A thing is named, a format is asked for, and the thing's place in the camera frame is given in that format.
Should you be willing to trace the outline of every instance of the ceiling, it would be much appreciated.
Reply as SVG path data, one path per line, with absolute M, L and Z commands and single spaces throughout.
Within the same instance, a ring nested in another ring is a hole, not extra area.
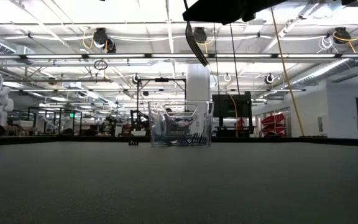
M 196 0 L 188 0 L 192 5 Z M 287 30 L 282 35 L 283 53 L 324 54 L 345 52 L 349 46 L 327 44 L 325 50 L 321 46 L 324 36 L 332 34 L 335 27 L 345 27 L 353 38 L 358 37 L 358 7 L 343 8 L 340 3 L 327 0 L 329 4 L 308 4 L 307 1 L 288 1 L 274 7 L 277 29 Z M 91 45 L 91 34 L 97 27 L 105 27 L 107 34 L 117 47 L 118 54 L 135 53 L 164 53 L 191 54 L 185 39 L 186 23 L 181 14 L 185 10 L 182 1 L 177 0 L 23 0 L 24 9 L 14 3 L 14 0 L 0 0 L 0 42 L 12 47 L 23 45 L 35 54 L 100 54 L 102 49 L 95 47 L 87 49 L 83 44 Z M 301 12 L 303 19 L 298 19 Z M 237 21 L 231 26 L 212 23 L 193 23 L 193 27 L 204 27 L 208 36 L 208 45 L 200 45 L 203 52 L 209 54 L 232 54 L 233 45 L 236 54 L 246 53 L 278 53 L 275 41 L 275 29 L 269 9 L 258 12 L 256 20 L 250 22 Z M 108 59 L 111 63 L 105 71 L 98 74 L 99 79 L 106 77 L 111 82 L 82 83 L 82 88 L 134 88 L 132 77 L 138 74 L 141 78 L 169 77 L 181 78 L 186 76 L 187 64 L 194 63 L 187 60 L 152 61 L 149 59 L 118 60 Z M 67 63 L 71 66 L 53 66 Z M 78 60 L 38 60 L 33 65 L 13 60 L 0 60 L 0 67 L 18 74 L 18 78 L 33 74 L 33 79 L 90 79 L 89 69 L 93 63 L 86 65 Z M 286 63 L 288 75 L 295 77 L 302 71 L 312 67 L 315 63 Z M 211 62 L 211 83 L 217 82 L 217 65 Z M 276 62 L 238 62 L 237 71 L 234 62 L 218 62 L 219 84 L 222 88 L 234 88 L 235 74 L 239 76 L 241 88 L 271 88 L 265 86 L 264 77 L 269 73 L 281 77 L 282 64 Z M 144 98 L 183 98 L 183 92 L 176 83 L 150 82 L 148 88 L 176 88 L 178 91 L 170 93 L 150 93 Z M 21 88 L 52 88 L 63 89 L 61 83 L 51 86 L 48 83 L 25 84 Z M 133 100 L 125 93 L 97 93 L 106 100 L 123 100 L 126 103 Z M 71 99 L 76 93 L 68 93 Z

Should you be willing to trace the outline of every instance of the black monitor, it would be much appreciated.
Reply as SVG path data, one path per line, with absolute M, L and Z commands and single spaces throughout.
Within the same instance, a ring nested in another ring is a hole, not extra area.
M 252 116 L 252 101 L 250 92 L 244 95 L 231 95 L 236 102 L 237 116 L 232 98 L 227 94 L 212 95 L 215 118 L 249 118 Z

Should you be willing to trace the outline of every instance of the gray table surface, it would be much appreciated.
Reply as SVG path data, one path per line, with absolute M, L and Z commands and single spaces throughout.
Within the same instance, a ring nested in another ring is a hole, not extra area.
M 0 146 L 0 223 L 358 223 L 358 147 Z

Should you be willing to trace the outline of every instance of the white pillar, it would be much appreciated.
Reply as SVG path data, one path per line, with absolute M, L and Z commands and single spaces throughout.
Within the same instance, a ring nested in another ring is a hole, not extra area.
M 187 68 L 186 94 L 190 101 L 209 101 L 209 67 L 201 64 L 189 64 Z

